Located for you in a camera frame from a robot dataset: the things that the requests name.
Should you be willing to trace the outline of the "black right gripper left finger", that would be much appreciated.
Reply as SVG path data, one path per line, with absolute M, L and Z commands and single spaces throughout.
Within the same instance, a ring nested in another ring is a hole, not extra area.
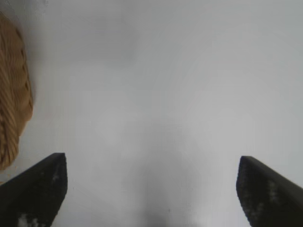
M 50 227 L 68 189 L 64 153 L 53 153 L 0 187 L 2 227 Z

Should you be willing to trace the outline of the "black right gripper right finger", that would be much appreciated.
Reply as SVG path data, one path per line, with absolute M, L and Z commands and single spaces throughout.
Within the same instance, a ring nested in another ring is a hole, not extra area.
M 236 192 L 252 227 L 303 225 L 303 189 L 254 157 L 240 158 Z

